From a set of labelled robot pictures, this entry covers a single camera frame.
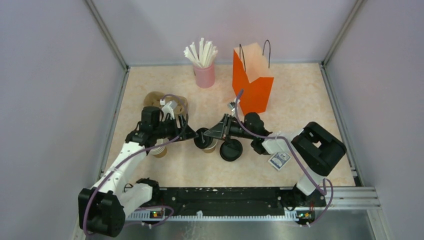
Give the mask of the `single black cup lid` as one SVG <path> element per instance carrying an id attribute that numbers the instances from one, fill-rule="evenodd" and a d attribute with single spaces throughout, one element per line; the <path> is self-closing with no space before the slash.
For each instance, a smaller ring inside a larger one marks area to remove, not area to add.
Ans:
<path id="1" fill-rule="evenodd" d="M 213 143 L 212 137 L 204 135 L 207 130 L 206 127 L 199 128 L 196 131 L 197 137 L 193 139 L 195 146 L 201 150 L 208 148 Z"/>

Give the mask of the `single brown paper cup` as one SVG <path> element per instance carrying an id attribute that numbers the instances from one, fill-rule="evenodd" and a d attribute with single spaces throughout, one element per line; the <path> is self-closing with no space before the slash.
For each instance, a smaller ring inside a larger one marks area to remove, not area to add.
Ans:
<path id="1" fill-rule="evenodd" d="M 206 147 L 206 148 L 203 149 L 203 152 L 204 153 L 207 153 L 207 154 L 210 154 L 210 153 L 214 152 L 215 149 L 216 149 L 217 143 L 218 143 L 218 141 L 216 139 L 214 139 L 212 141 L 212 143 L 208 147 Z"/>

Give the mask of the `stack of black cup lids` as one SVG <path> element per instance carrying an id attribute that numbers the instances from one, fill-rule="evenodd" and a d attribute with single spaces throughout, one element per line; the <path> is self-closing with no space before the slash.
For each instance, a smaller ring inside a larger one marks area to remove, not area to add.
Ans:
<path id="1" fill-rule="evenodd" d="M 229 139 L 224 141 L 219 149 L 221 158 L 227 162 L 237 160 L 243 153 L 243 145 L 237 139 Z"/>

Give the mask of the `stack of brown paper cups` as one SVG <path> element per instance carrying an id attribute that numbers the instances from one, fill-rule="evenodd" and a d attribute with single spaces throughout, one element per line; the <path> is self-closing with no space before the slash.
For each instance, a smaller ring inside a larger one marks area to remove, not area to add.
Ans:
<path id="1" fill-rule="evenodd" d="M 149 151 L 149 154 L 155 158 L 163 158 L 167 154 L 167 146 L 163 145 L 167 143 L 164 139 L 158 139 L 154 148 Z"/>

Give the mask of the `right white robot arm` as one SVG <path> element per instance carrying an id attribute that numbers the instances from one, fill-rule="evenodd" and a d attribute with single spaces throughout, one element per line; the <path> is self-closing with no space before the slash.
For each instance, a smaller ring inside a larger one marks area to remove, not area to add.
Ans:
<path id="1" fill-rule="evenodd" d="M 293 200 L 299 206 L 307 206 L 314 198 L 314 191 L 327 194 L 327 177 L 347 152 L 344 143 L 314 121 L 297 135 L 286 135 L 266 130 L 255 112 L 246 114 L 243 121 L 225 114 L 204 136 L 227 144 L 236 138 L 250 139 L 251 147 L 259 155 L 288 154 L 303 171 L 293 192 Z"/>

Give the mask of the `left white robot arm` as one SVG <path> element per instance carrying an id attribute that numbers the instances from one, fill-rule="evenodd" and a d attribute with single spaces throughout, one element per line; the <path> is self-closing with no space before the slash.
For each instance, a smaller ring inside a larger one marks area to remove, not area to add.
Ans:
<path id="1" fill-rule="evenodd" d="M 160 202 L 159 191 L 147 183 L 136 183 L 127 192 L 124 187 L 152 150 L 197 137 L 189 127 L 188 114 L 172 118 L 171 113 L 155 106 L 144 107 L 140 121 L 126 136 L 109 169 L 92 187 L 79 192 L 78 221 L 86 236 L 116 237 L 136 208 L 143 204 L 154 207 Z"/>

